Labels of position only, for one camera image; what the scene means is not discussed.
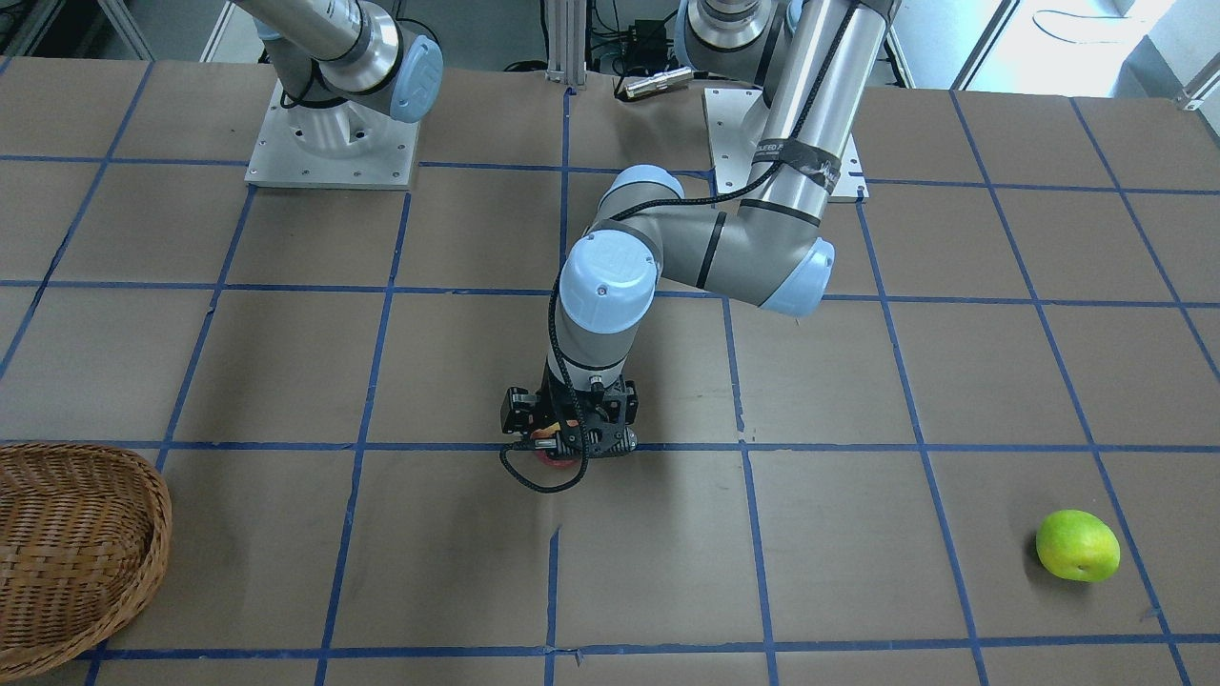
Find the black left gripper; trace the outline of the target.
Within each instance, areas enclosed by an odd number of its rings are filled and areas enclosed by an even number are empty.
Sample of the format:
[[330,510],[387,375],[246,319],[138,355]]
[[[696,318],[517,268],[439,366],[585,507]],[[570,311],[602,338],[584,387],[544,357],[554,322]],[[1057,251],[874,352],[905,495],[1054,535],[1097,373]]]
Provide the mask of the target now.
[[575,391],[562,386],[562,378],[547,374],[539,393],[510,387],[501,397],[501,435],[522,435],[540,439],[553,426],[555,446],[545,448],[553,457],[580,459],[584,454],[620,457],[636,450],[638,439],[632,428],[638,409],[634,382],[619,377],[601,391]]

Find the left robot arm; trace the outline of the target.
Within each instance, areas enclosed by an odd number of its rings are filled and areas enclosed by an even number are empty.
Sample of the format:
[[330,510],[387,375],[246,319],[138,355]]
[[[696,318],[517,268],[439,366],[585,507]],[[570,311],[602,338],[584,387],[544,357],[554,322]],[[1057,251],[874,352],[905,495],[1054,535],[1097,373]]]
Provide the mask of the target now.
[[680,63],[741,83],[745,112],[706,106],[714,190],[687,197],[666,170],[626,168],[555,277],[537,391],[510,388],[511,450],[572,463],[626,454],[638,395],[623,364],[662,280],[802,319],[830,282],[821,220],[898,1],[683,1]]

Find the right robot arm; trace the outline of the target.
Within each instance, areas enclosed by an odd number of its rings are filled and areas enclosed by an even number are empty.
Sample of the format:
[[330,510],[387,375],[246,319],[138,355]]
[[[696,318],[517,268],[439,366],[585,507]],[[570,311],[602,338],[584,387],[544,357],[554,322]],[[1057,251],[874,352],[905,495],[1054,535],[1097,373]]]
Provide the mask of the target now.
[[277,71],[283,106],[354,103],[416,123],[443,83],[443,52],[368,1],[238,1]]

